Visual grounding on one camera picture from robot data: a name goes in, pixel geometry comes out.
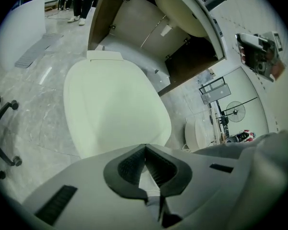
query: fan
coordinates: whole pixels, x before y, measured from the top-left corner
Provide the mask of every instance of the fan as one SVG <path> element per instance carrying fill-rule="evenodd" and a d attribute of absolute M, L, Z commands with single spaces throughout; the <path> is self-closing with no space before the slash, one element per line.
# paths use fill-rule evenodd
<path fill-rule="evenodd" d="M 226 108 L 226 116 L 232 122 L 240 122 L 245 117 L 245 107 L 240 102 L 231 102 Z"/>

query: tiled floor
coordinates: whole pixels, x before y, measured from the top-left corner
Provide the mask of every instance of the tiled floor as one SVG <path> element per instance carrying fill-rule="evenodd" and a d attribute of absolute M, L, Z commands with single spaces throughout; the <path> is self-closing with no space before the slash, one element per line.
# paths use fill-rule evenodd
<path fill-rule="evenodd" d="M 78 161 L 67 127 L 63 106 L 63 84 L 71 66 L 84 59 L 94 10 L 85 26 L 67 24 L 72 11 L 46 18 L 48 33 L 63 38 L 50 46 L 28 69 L 13 68 L 0 72 L 0 108 L 16 99 L 18 110 L 9 109 L 0 121 L 0 146 L 12 158 L 20 155 L 23 163 L 9 167 L 0 159 L 6 178 L 0 185 L 19 202 L 39 185 L 70 164 Z M 197 78 L 187 81 L 161 97 L 172 122 L 172 134 L 166 146 L 181 149 L 185 117 L 207 109 L 199 95 Z"/>

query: white toilet seat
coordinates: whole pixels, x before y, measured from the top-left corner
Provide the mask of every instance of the white toilet seat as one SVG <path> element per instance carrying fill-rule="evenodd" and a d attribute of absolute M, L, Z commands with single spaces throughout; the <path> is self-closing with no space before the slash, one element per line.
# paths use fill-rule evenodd
<path fill-rule="evenodd" d="M 88 51 L 64 83 L 64 107 L 81 158 L 150 143 L 164 146 L 171 122 L 145 74 L 118 52 Z"/>

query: metal rod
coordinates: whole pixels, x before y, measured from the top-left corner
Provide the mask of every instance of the metal rod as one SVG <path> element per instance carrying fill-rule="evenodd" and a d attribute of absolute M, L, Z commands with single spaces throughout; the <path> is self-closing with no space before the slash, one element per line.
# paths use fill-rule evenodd
<path fill-rule="evenodd" d="M 240 106 L 240 105 L 246 104 L 247 102 L 244 102 L 244 103 L 239 104 L 239 105 L 236 105 L 236 106 L 234 106 L 234 107 L 232 107 L 232 108 L 226 109 L 226 110 L 224 110 L 223 112 L 226 112 L 226 111 L 228 111 L 228 110 L 230 110 L 230 109 L 233 109 L 233 108 L 235 108 L 235 107 L 237 107 L 237 106 Z"/>
<path fill-rule="evenodd" d="M 165 16 L 163 16 L 163 18 L 161 19 L 161 21 L 159 21 L 158 22 L 158 24 L 154 27 L 154 29 L 151 31 L 151 33 L 153 33 L 153 31 L 157 28 L 157 26 L 163 21 L 163 19 L 166 17 L 166 15 Z M 144 42 L 142 43 L 142 45 L 141 45 L 141 48 L 142 48 L 142 46 L 144 45 L 144 43 L 146 42 L 146 40 L 149 38 L 149 36 L 151 35 L 151 33 L 147 36 L 147 38 L 144 40 Z"/>

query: toilet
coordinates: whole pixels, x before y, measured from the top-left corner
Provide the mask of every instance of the toilet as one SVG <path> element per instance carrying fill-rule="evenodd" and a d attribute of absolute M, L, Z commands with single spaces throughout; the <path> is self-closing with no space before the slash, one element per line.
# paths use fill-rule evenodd
<path fill-rule="evenodd" d="M 165 146 L 168 112 L 151 82 L 119 52 L 87 51 L 64 83 L 68 128 L 82 159 L 135 144 Z"/>

